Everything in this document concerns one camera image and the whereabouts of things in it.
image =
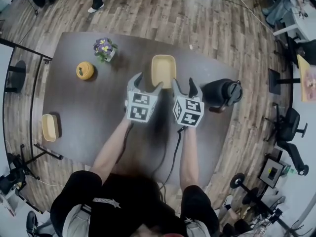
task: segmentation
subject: black cable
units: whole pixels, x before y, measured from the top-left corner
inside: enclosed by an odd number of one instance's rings
[[[27,0],[27,1],[29,2],[29,4],[31,5],[31,7],[32,7],[33,10],[34,10],[35,20],[34,20],[33,24],[31,25],[31,27],[29,28],[29,30],[25,33],[25,35],[23,36],[23,38],[19,41],[19,44],[21,44],[21,42],[25,39],[25,37],[27,36],[27,34],[30,33],[31,29],[32,29],[32,28],[34,27],[34,25],[35,25],[35,22],[36,22],[36,20],[37,20],[37,18],[38,18],[38,14],[39,14],[38,10],[36,10],[36,9],[34,8],[34,6],[32,5],[32,3],[30,2],[30,0]]]
[[[124,137],[124,141],[123,141],[122,152],[121,152],[121,154],[119,155],[119,157],[118,157],[118,159],[117,159],[117,162],[116,162],[115,164],[117,164],[117,163],[119,162],[119,160],[122,158],[122,156],[123,156],[123,154],[124,154],[124,152],[125,152],[127,138],[128,138],[129,132],[131,131],[131,129],[132,129],[133,127],[134,127],[134,123],[132,123],[132,124],[128,127],[128,129],[127,129],[127,131],[126,131],[126,133],[125,133],[125,137]]]
[[[253,10],[251,10],[251,9],[247,8],[246,6],[243,6],[243,5],[242,5],[242,4],[240,4],[240,3],[236,3],[236,2],[233,2],[233,1],[230,1],[230,0],[223,0],[223,1],[231,2],[231,3],[233,3],[233,4],[239,5],[239,6],[243,7],[243,8],[245,8],[245,9],[250,10],[250,11],[252,11],[252,12],[253,12]]]
[[[185,130],[186,128],[187,128],[186,126],[182,126],[182,127],[177,131],[177,133],[178,133],[178,135],[179,135],[179,138],[178,138],[178,142],[177,142],[176,149],[175,149],[174,154],[173,154],[173,160],[172,160],[171,170],[170,170],[170,173],[169,173],[167,179],[165,180],[165,182],[163,183],[163,185],[159,188],[159,190],[161,190],[161,189],[165,186],[165,184],[168,182],[168,180],[169,180],[169,178],[170,178],[170,176],[171,176],[171,174],[172,174],[172,171],[173,171],[173,168],[174,168],[174,163],[175,163],[175,161],[176,161],[176,155],[177,155],[178,147],[179,147],[180,141],[181,141],[181,132],[182,132],[183,130]]]

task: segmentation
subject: chair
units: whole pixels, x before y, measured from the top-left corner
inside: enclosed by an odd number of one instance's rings
[[[292,61],[298,67],[297,54],[301,55],[309,64],[316,65],[316,39],[309,42],[297,43],[295,40],[299,37],[287,37],[287,47],[282,41],[279,43],[282,46],[283,52],[274,51],[274,54],[283,55],[287,61]]]
[[[55,234],[54,227],[49,219],[38,227],[38,219],[33,211],[29,211],[26,219],[26,232],[29,237],[53,237]]]
[[[276,143],[280,148],[288,152],[288,154],[292,158],[293,164],[298,172],[298,175],[306,176],[310,168],[308,167],[308,165],[304,165],[297,147],[294,144],[285,141],[277,141]]]
[[[300,123],[299,113],[295,109],[289,108],[284,117],[279,114],[278,104],[273,103],[273,106],[276,106],[276,121],[262,117],[263,120],[267,120],[275,126],[270,136],[267,139],[264,139],[264,141],[270,141],[275,134],[277,141],[292,141],[297,132],[301,133],[303,138],[308,124],[306,123],[304,129],[298,129],[298,125]]]

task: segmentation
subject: chair wheel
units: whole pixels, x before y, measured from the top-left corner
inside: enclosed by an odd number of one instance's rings
[[[242,184],[245,180],[245,175],[242,173],[238,173],[237,175],[235,175],[230,183],[230,187],[232,189],[236,189],[240,186],[240,184]]]

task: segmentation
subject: dark table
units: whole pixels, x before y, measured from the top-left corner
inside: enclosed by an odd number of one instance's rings
[[[118,53],[110,63],[100,63],[94,56],[96,39],[109,37],[118,45]],[[204,84],[222,78],[237,79],[238,71],[216,60],[190,50],[131,36],[104,33],[63,33],[50,65],[46,82],[43,114],[56,114],[60,119],[61,137],[55,142],[43,139],[43,145],[65,157],[91,166],[103,144],[124,116],[127,82],[143,71],[140,87],[150,91],[151,62],[157,54],[174,56],[177,79],[182,90],[189,93],[189,78]],[[82,61],[92,63],[95,75],[80,80],[76,67]],[[148,124],[136,123],[127,140],[127,147],[118,164],[127,169],[155,173],[164,181],[171,169],[172,157],[180,126],[172,115],[172,91],[163,90]],[[210,113],[205,106],[203,120],[197,128],[200,181],[207,185],[218,162],[229,127],[232,109],[222,114]],[[169,183],[179,183],[179,162],[182,143]]]

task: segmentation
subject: yellow tray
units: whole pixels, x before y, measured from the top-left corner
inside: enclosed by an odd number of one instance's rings
[[[57,117],[51,114],[44,114],[41,117],[44,138],[47,141],[54,142],[59,137]]]
[[[156,55],[152,61],[152,83],[157,86],[161,81],[164,89],[171,88],[171,81],[177,78],[176,60],[171,55]]]

